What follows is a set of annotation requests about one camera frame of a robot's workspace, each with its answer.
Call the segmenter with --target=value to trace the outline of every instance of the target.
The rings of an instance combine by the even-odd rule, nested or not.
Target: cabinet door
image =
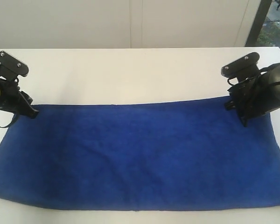
[[[233,47],[248,2],[143,0],[142,47]]]
[[[0,48],[129,48],[129,0],[0,0]]]

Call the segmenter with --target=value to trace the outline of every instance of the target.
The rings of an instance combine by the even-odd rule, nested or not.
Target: blue towel
[[[228,99],[38,105],[0,144],[0,198],[59,210],[280,205],[270,116],[244,128]]]

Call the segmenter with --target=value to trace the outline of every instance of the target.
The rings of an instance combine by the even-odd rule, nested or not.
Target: white wall
[[[244,46],[260,0],[0,0],[0,48]]]

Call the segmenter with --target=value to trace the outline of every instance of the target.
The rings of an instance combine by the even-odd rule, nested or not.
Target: microfiber cloth
[[[0,198],[59,210],[280,205],[270,116],[245,128],[228,100],[38,105],[0,144]]]

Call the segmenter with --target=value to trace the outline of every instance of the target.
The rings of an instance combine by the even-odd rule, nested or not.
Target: table surface
[[[256,51],[258,66],[280,62],[279,48],[11,49],[30,69],[20,78],[34,104],[137,104],[227,95],[222,66]],[[0,112],[0,124],[11,115]],[[272,112],[280,146],[280,109]],[[0,129],[0,142],[6,129]],[[0,224],[280,223],[280,206],[223,211],[58,211],[0,199]]]

